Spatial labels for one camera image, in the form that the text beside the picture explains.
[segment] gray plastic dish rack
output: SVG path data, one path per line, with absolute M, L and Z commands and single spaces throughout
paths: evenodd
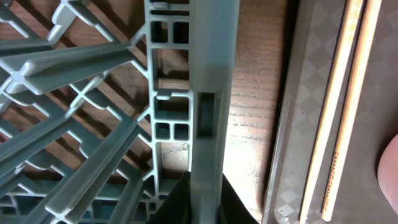
M 128 43 L 120 42 L 87 9 L 88 1 L 61 0 L 52 16 L 54 27 L 46 39 L 8 9 L 10 2 L 0 4 L 0 22 L 13 26 L 25 39 L 0 41 L 0 113 L 15 102 L 21 107 L 34 106 L 47 119 L 20 132 L 0 118 L 0 132 L 9 137 L 0 144 L 0 222 L 145 223 L 177 183 L 162 178 L 162 158 L 157 147 L 162 142 L 188 144 L 193 223 L 215 222 L 221 197 L 239 2 L 191 0 L 190 4 L 169 4 L 145 0 L 146 23 Z M 152 11 L 185 11 L 189 15 Z M 75 19 L 93 26 L 109 43 L 53 49 Z M 169 24 L 167 42 L 157 40 L 156 29 L 152 29 L 157 22 Z M 188 42 L 174 41 L 176 23 L 189 24 Z M 147 67 L 129 50 L 143 36 Z M 189 50 L 189 90 L 159 87 L 155 49 Z M 126 63 L 133 64 L 149 84 L 149 105 L 137 119 L 130 118 L 97 89 L 109 71 Z M 45 93 L 67 85 L 77 97 L 64 110 Z M 159 101 L 171 98 L 187 98 L 189 111 L 158 109 Z M 72 117 L 84 102 L 98 110 L 108 110 L 120 120 L 103 141 Z M 151 133 L 138 125 L 148 115 Z M 169 130 L 160 129 L 159 123 L 168 124 Z M 177 129 L 180 125 L 188 128 Z M 65 133 L 80 143 L 79 150 L 87 158 L 76 171 L 43 150 Z M 147 172 L 122 160 L 136 138 L 152 148 L 152 164 Z M 21 172 L 26 164 L 39 170 L 51 168 L 63 178 L 33 181 Z M 123 176 L 127 184 L 106 183 L 114 172 Z M 152 176 L 154 183 L 148 184 L 146 180 Z M 144 203 L 145 208 L 137 209 L 139 203 Z

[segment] plastic grid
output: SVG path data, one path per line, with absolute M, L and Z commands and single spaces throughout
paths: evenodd
M 2 197 L 0 219 L 3 221 L 129 223 L 131 220 L 139 220 L 145 222 L 162 204 L 160 199 L 162 195 L 167 195 L 175 184 L 174 180 L 161 179 L 162 158 L 158 144 L 187 143 L 190 169 L 192 92 L 159 88 L 156 54 L 157 49 L 188 50 L 187 42 L 175 43 L 177 38 L 174 34 L 174 25 L 189 23 L 189 16 L 152 13 L 157 10 L 188 12 L 189 5 L 152 3 L 149 0 L 144 2 L 146 23 L 129 43 L 120 43 L 86 8 L 87 1 L 61 1 L 52 18 L 55 26 L 49 32 L 47 40 L 40 39 L 6 7 L 6 4 L 0 4 L 0 22 L 9 23 L 26 38 L 0 41 L 2 68 L 0 68 L 2 82 L 0 112 L 5 112 L 13 101 L 21 106 L 32 105 L 48 117 L 22 133 L 6 120 L 0 119 L 0 131 L 10 138 L 0 145 L 0 197 Z M 52 46 L 76 17 L 95 27 L 110 43 L 54 50 Z M 155 27 L 159 22 L 172 24 L 169 26 L 166 42 L 152 38 L 157 36 Z M 147 68 L 129 50 L 144 35 L 147 44 Z M 149 83 L 149 105 L 135 120 L 96 88 L 111 69 L 125 63 L 132 63 Z M 44 94 L 65 85 L 70 85 L 77 93 L 67 111 Z M 189 111 L 174 112 L 159 108 L 160 101 L 172 98 L 188 98 Z M 118 126 L 103 141 L 72 118 L 72 114 L 86 101 L 99 110 L 108 110 L 120 120 Z M 137 125 L 147 115 L 151 120 L 151 134 Z M 158 124 L 168 124 L 169 129 L 162 129 Z M 175 128 L 183 124 L 188 126 L 188 129 Z M 46 145 L 64 133 L 70 134 L 80 143 L 79 150 L 87 158 L 76 172 L 43 150 Z M 135 138 L 141 138 L 152 148 L 153 164 L 146 173 L 122 160 Z M 25 164 L 40 170 L 52 168 L 61 174 L 63 179 L 58 183 L 44 180 L 34 182 L 21 173 Z M 125 187 L 106 184 L 114 171 L 128 180 Z M 154 177 L 153 185 L 145 182 L 151 176 Z M 37 197 L 44 198 L 38 202 Z M 112 215 L 108 217 L 109 220 L 98 218 L 98 214 L 105 213 L 98 208 L 98 205 L 105 207 L 99 200 L 117 199 L 119 202 L 116 206 L 107 205 L 111 207 L 110 211 L 113 210 Z M 132 217 L 131 214 L 135 214 L 139 202 L 144 203 L 144 209 L 143 211 L 139 209 L 135 217 Z M 13 208 L 15 212 L 4 208 Z

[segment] pink object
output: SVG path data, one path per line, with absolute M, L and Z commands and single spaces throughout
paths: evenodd
M 398 214 L 398 135 L 392 139 L 383 152 L 377 177 L 381 191 Z

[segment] gray tray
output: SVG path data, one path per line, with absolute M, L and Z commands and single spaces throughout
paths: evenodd
M 345 1 L 301 1 L 267 185 L 263 223 L 298 223 Z M 352 51 L 349 66 L 352 63 Z M 384 0 L 332 223 L 398 223 L 377 182 L 377 163 L 398 133 L 398 1 Z M 308 213 L 320 218 L 349 69 Z

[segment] wooden stick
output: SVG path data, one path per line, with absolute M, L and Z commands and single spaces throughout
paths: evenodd
M 343 16 L 343 25 L 338 38 L 335 59 L 331 69 L 325 103 L 323 105 L 317 140 L 312 154 L 307 184 L 305 186 L 303 204 L 300 212 L 300 224 L 307 219 L 315 184 L 317 183 L 326 144 L 329 138 L 330 128 L 335 116 L 338 96 L 348 62 L 349 52 L 353 44 L 356 26 L 358 25 L 359 13 L 361 12 L 363 0 L 348 0 Z
M 347 155 L 349 139 L 354 126 L 359 96 L 368 65 L 369 54 L 372 47 L 377 17 L 379 16 L 382 0 L 368 0 L 359 32 L 358 44 L 355 49 L 353 68 L 349 78 L 347 96 L 344 103 L 343 118 L 341 119 L 335 155 L 331 165 L 329 181 L 323 201 L 322 218 L 330 221 L 335 206 L 337 191 L 343 173 L 344 162 Z

